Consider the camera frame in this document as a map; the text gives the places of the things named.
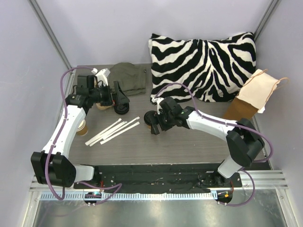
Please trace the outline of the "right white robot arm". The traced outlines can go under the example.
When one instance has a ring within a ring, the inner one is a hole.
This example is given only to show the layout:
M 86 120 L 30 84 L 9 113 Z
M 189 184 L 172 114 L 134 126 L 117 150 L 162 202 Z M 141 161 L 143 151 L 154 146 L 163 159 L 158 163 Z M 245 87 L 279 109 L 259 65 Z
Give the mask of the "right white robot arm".
M 157 110 L 144 115 L 151 133 L 158 135 L 174 126 L 206 132 L 227 143 L 228 157 L 218 166 L 214 182 L 226 186 L 233 174 L 242 168 L 250 167 L 265 143 L 250 120 L 225 120 L 205 114 L 194 107 L 183 108 L 173 98 L 157 98 Z

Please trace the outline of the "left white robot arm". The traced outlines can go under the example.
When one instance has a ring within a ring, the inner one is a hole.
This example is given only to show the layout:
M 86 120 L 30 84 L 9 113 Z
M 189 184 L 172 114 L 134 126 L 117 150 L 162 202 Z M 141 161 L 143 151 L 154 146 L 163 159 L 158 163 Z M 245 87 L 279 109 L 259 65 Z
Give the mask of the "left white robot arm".
M 80 124 L 85 120 L 94 104 L 113 106 L 117 114 L 129 111 L 129 98 L 123 93 L 119 82 L 108 85 L 97 76 L 78 76 L 75 92 L 65 97 L 67 108 L 41 152 L 34 152 L 31 164 L 39 184 L 71 187 L 75 182 L 84 181 L 91 189 L 100 185 L 101 177 L 90 165 L 73 165 L 69 160 L 71 144 Z

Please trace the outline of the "brown cardboard cup carrier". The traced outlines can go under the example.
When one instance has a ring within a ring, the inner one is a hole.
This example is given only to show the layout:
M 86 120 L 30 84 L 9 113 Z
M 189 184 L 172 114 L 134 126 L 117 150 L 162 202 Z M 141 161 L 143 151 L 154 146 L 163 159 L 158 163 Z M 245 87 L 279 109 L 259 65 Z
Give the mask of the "brown cardboard cup carrier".
M 96 85 L 96 88 L 97 88 L 97 90 L 98 90 L 98 92 L 100 93 L 100 96 L 101 96 L 101 101 L 98 102 L 98 103 L 96 103 L 97 108 L 99 110 L 105 110 L 105 109 L 110 108 L 111 106 L 104 106 L 104 97 L 105 97 L 105 95 L 104 95 L 104 89 L 106 89 L 106 88 L 109 89 L 110 88 L 109 85 L 108 86 L 104 86 L 104 87 Z

